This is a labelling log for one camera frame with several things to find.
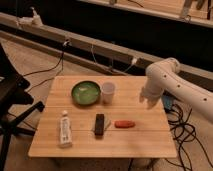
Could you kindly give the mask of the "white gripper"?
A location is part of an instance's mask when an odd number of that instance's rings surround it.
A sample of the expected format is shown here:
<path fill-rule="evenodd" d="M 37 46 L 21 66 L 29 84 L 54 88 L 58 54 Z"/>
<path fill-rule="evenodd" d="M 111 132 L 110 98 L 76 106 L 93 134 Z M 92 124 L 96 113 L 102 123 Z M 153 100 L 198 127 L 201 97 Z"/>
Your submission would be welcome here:
<path fill-rule="evenodd" d="M 143 103 L 147 98 L 147 109 L 152 109 L 156 106 L 157 100 L 162 96 L 163 89 L 155 84 L 146 84 L 139 95 L 140 103 Z"/>

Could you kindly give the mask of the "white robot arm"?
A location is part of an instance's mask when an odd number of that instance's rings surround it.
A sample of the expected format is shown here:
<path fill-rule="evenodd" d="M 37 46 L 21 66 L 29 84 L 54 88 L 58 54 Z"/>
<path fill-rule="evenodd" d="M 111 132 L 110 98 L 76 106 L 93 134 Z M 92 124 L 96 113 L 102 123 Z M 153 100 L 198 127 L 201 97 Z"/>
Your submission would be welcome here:
<path fill-rule="evenodd" d="M 178 76 L 180 63 L 175 58 L 154 62 L 146 68 L 147 81 L 142 87 L 139 99 L 147 100 L 153 108 L 164 91 L 189 104 L 213 124 L 213 93 Z"/>

